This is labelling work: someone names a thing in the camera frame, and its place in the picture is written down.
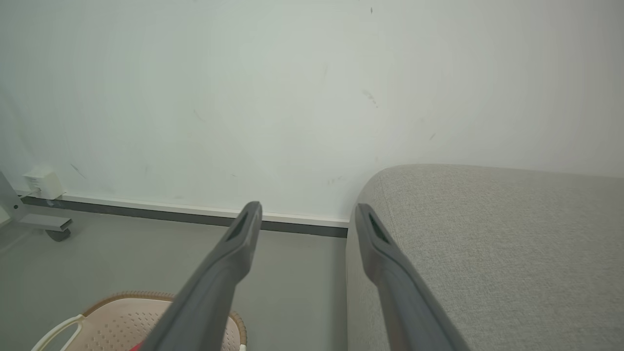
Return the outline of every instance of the woven basket rim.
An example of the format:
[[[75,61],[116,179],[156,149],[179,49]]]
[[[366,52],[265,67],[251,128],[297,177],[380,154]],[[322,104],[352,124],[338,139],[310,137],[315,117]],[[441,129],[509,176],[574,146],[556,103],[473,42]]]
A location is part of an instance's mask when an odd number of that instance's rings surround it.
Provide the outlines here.
[[[142,291],[142,290],[131,290],[131,291],[123,291],[108,296],[100,301],[98,301],[93,306],[89,307],[82,315],[84,317],[88,317],[90,314],[95,312],[95,310],[100,307],[109,304],[116,300],[122,299],[147,299],[147,300],[158,300],[158,301],[168,301],[172,302],[175,294],[170,294],[166,292],[154,292],[154,291]],[[243,323],[243,319],[240,315],[234,311],[230,311],[230,318],[234,320],[236,323],[236,327],[238,328],[238,334],[240,335],[240,343],[241,345],[247,345],[247,328]]]

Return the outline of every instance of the caster wheel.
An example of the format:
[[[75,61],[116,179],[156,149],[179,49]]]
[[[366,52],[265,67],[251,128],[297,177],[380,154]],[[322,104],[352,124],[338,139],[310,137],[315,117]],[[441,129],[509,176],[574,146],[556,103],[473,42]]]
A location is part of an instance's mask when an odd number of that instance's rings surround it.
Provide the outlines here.
[[[63,241],[69,237],[69,234],[72,232],[69,231],[69,228],[63,230],[62,232],[55,232],[54,230],[46,230],[46,233],[52,240],[54,241]]]

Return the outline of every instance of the white baseboard trim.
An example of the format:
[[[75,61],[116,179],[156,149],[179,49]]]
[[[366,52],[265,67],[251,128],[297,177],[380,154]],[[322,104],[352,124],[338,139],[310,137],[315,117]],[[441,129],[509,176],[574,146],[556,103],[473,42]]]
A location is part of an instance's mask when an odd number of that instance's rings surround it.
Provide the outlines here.
[[[27,194],[28,191],[17,191],[18,194]],[[65,193],[61,195],[57,200],[83,202],[85,204],[95,205],[107,205],[116,207],[126,207],[130,209],[142,209],[142,210],[154,210],[184,214],[197,214],[197,215],[211,215],[215,217],[235,218],[240,210],[229,209],[214,209],[211,207],[203,206],[190,206],[190,205],[177,205],[177,204],[165,204],[160,202],[149,202],[140,200],[126,200],[126,199],[114,199],[108,197],[86,196],[86,195],[73,195]],[[280,223],[292,223],[292,224],[305,224],[305,225],[322,225],[325,227],[337,227],[347,228],[349,225],[348,219],[334,219],[325,217],[315,217],[309,215],[293,215],[293,214],[279,214],[272,212],[265,212],[262,215],[262,220],[269,222]]]

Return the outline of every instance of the red object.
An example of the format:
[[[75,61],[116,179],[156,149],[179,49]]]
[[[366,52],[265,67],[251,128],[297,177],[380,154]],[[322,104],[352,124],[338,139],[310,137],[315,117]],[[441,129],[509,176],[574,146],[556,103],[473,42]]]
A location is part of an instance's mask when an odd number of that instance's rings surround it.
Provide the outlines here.
[[[135,347],[131,348],[130,351],[139,351],[139,347],[141,347],[141,345],[143,345],[142,341],[138,345],[136,345]]]

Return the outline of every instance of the baseboard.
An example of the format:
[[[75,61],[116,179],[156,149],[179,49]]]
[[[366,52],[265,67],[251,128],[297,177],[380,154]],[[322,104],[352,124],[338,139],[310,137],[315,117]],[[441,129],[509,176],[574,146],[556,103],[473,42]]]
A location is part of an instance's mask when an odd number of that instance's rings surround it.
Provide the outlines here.
[[[174,220],[212,225],[230,225],[238,215],[237,210],[213,209],[209,207],[163,204],[139,200],[91,197],[84,195],[64,194],[56,200],[45,200],[28,196],[22,198],[25,204],[55,207],[150,219]],[[295,232],[331,237],[346,237],[348,220],[328,219],[322,217],[285,215],[264,213],[262,229],[282,232]]]

